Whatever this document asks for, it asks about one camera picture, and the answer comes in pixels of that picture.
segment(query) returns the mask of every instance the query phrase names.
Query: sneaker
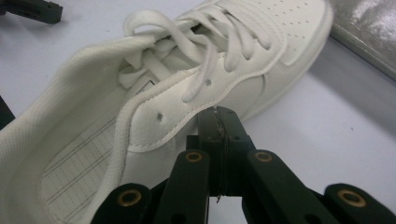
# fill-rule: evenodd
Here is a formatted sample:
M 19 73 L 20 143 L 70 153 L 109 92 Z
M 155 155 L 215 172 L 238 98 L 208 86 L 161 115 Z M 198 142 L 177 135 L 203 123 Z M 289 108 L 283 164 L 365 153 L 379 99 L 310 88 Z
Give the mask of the sneaker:
M 160 28 L 136 32 L 145 25 Z M 78 52 L 0 133 L 0 223 L 90 223 L 115 187 L 154 187 L 198 112 L 263 111 L 331 25 L 325 0 L 209 0 L 176 21 L 136 12 L 128 37 Z

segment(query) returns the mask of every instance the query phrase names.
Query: shoelace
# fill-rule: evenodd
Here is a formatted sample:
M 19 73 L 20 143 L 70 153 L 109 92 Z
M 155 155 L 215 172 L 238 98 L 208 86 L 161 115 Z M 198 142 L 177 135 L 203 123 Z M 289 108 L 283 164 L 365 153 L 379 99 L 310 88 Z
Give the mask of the shoelace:
M 187 12 L 178 18 L 179 21 L 197 22 L 213 35 L 227 42 L 227 49 L 224 50 L 224 69 L 227 72 L 232 72 L 238 66 L 241 53 L 246 60 L 253 56 L 255 39 L 265 49 L 269 49 L 271 44 L 271 39 L 264 30 L 248 29 L 248 27 L 258 27 L 256 21 L 247 16 L 240 16 L 237 19 L 233 15 L 243 15 L 243 13 L 230 2 L 222 2 L 217 3 L 216 6 Z M 201 65 L 200 71 L 182 94 L 182 101 L 187 103 L 200 92 L 212 76 L 218 60 L 219 46 L 206 35 L 195 34 L 191 29 L 180 31 L 163 14 L 151 10 L 137 11 L 127 17 L 124 32 L 127 35 L 134 35 L 137 28 L 147 25 L 163 28 L 170 37 L 159 40 L 152 48 L 134 52 L 134 55 L 126 58 L 125 60 L 133 68 L 129 67 L 120 72 L 120 83 L 125 88 L 131 88 L 147 71 L 159 80 L 171 76 L 162 60 L 174 48 L 178 48 L 187 58 Z M 197 44 L 205 46 L 204 52 Z

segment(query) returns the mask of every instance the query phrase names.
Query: white surface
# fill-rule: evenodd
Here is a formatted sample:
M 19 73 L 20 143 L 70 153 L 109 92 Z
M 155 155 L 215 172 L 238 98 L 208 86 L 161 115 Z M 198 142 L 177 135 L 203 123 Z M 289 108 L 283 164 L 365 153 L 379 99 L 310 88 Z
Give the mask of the white surface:
M 56 25 L 0 17 L 0 95 L 17 116 L 73 52 L 123 36 L 129 13 L 155 8 L 175 17 L 201 1 L 56 2 L 64 7 Z M 257 148 L 274 151 L 309 188 L 352 184 L 396 213 L 394 99 L 394 82 L 330 40 L 308 74 L 245 128 Z M 211 204 L 209 223 L 244 222 L 239 200 Z

